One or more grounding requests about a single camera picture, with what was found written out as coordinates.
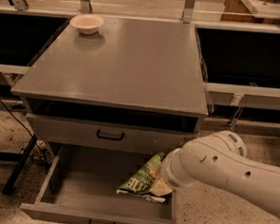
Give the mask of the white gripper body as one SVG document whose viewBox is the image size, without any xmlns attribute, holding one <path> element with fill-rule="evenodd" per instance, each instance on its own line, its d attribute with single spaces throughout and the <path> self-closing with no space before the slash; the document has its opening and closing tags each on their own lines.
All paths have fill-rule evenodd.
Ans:
<svg viewBox="0 0 280 224">
<path fill-rule="evenodd" d="M 172 188 L 186 188 L 193 184 L 193 179 L 181 165 L 180 157 L 182 155 L 182 150 L 177 148 L 169 153 L 161 164 L 161 177 Z"/>
</svg>

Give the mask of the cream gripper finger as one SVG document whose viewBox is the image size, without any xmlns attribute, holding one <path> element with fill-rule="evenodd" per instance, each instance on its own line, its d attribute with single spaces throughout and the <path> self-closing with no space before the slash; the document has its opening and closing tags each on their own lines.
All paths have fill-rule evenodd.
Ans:
<svg viewBox="0 0 280 224">
<path fill-rule="evenodd" d="M 166 196 L 170 194 L 173 190 L 160 177 L 155 180 L 149 191 L 155 196 Z"/>
</svg>

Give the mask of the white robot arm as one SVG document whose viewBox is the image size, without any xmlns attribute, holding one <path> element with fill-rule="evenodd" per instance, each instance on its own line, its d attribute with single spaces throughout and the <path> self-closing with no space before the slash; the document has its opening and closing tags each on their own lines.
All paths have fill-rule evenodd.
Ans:
<svg viewBox="0 0 280 224">
<path fill-rule="evenodd" d="M 231 131 L 174 149 L 164 158 L 159 176 L 175 190 L 206 183 L 280 218 L 280 167 L 248 159 L 244 141 Z"/>
</svg>

